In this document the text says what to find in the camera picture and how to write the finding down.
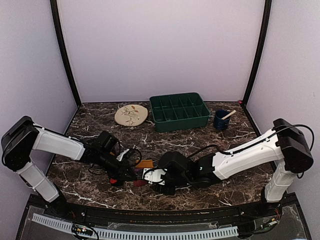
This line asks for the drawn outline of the black orange argyle sock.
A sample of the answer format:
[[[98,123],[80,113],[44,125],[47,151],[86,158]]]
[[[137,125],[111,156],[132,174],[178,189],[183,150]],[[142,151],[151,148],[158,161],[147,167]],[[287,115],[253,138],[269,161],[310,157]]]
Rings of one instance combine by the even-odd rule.
[[[111,186],[113,187],[122,187],[124,184],[124,181],[121,179],[114,179],[114,178],[110,178],[109,182],[111,184]]]

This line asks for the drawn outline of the maroon purple striped sock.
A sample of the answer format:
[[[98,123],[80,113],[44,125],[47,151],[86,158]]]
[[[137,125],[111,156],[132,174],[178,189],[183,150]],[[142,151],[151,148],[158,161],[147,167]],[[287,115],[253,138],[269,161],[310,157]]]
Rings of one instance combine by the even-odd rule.
[[[153,167],[154,167],[154,164],[151,159],[141,160],[141,162],[138,163],[134,168],[134,172],[136,173],[137,180],[133,182],[133,185],[135,187],[141,187],[141,186],[147,185],[148,181],[143,179],[143,175],[144,175],[145,169],[149,170]]]

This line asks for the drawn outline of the green compartment tray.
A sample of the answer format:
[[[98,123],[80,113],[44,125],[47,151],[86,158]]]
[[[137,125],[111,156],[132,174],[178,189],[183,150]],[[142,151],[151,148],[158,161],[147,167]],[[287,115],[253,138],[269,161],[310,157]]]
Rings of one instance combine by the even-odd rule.
[[[205,127],[211,115],[197,92],[152,96],[149,102],[158,133]]]

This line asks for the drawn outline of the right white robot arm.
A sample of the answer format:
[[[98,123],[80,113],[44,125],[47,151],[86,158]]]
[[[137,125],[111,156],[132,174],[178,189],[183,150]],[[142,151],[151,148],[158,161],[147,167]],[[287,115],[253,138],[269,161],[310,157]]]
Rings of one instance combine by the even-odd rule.
[[[143,170],[142,178],[155,184],[156,190],[173,195],[180,186],[207,188],[247,169],[277,161],[270,182],[263,188],[255,213],[266,217],[275,208],[287,188],[311,168],[312,146],[307,144],[299,124],[279,118],[273,128],[261,136],[227,151],[205,155],[197,161],[177,151],[166,152],[155,168]]]

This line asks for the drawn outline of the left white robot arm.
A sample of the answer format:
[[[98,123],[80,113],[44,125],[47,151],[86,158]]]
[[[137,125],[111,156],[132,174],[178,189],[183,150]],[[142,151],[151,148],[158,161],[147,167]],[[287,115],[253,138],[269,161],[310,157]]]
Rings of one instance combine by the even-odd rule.
[[[118,139],[107,131],[96,138],[83,141],[49,130],[23,116],[1,138],[2,164],[17,173],[46,202],[60,218],[71,213],[62,194],[31,159],[32,151],[43,151],[74,161],[104,168],[112,184],[135,181],[134,165],[123,154],[113,155]]]

